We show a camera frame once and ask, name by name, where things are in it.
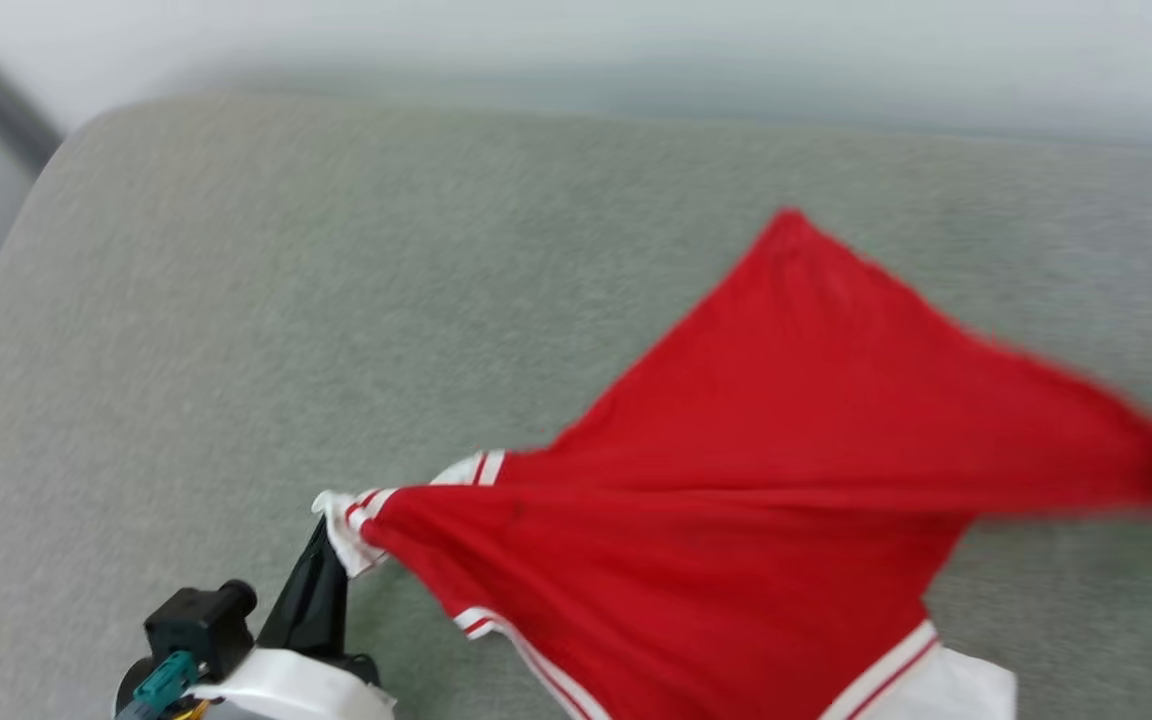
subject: gray ironing board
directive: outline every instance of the gray ironing board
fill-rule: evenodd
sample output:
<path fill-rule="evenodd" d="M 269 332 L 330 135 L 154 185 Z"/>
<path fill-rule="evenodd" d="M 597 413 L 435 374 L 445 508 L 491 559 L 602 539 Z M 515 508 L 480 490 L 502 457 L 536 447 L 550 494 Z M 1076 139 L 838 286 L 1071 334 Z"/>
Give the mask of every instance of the gray ironing board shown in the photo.
<path fill-rule="evenodd" d="M 250 579 L 259 624 L 320 488 L 547 441 L 780 205 L 1152 409 L 1152 151 L 276 98 L 84 127 L 0 258 L 0 719 L 105 717 L 180 585 Z M 351 602 L 401 719 L 561 717 L 401 566 Z M 1152 518 L 983 525 L 931 607 L 1023 717 L 1152 717 Z"/>

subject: teal connector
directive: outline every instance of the teal connector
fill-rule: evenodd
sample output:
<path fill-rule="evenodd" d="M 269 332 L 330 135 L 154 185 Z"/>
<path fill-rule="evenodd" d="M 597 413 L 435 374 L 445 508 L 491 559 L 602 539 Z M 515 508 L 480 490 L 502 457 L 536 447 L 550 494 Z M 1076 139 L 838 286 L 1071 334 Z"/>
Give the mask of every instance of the teal connector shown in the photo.
<path fill-rule="evenodd" d="M 180 700 L 189 685 L 197 682 L 198 664 L 194 657 L 183 651 L 173 652 L 136 688 L 132 699 L 154 711 L 151 717 L 159 717 L 173 702 Z"/>

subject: red fabric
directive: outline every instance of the red fabric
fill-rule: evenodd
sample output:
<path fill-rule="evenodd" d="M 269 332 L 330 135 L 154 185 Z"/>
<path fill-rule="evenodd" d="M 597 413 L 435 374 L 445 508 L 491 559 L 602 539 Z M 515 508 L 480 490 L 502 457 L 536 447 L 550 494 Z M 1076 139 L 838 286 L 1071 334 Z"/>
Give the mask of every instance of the red fabric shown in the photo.
<path fill-rule="evenodd" d="M 922 623 L 975 515 L 1123 506 L 1152 506 L 1152 420 L 786 211 L 552 446 L 362 537 L 612 717 L 783 720 Z"/>

